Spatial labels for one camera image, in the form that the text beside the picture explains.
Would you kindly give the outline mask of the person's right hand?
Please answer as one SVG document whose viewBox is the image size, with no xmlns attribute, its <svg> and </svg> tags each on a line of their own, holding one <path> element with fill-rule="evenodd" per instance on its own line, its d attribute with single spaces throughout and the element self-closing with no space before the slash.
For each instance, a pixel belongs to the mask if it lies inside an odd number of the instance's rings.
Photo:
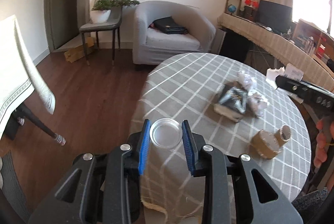
<svg viewBox="0 0 334 224">
<path fill-rule="evenodd" d="M 323 119 L 321 119 L 317 124 L 316 128 L 319 130 L 319 133 L 316 137 L 316 150 L 314 157 L 314 166 L 320 168 L 322 163 L 325 163 L 327 160 L 327 139 L 323 132 Z"/>
</svg>

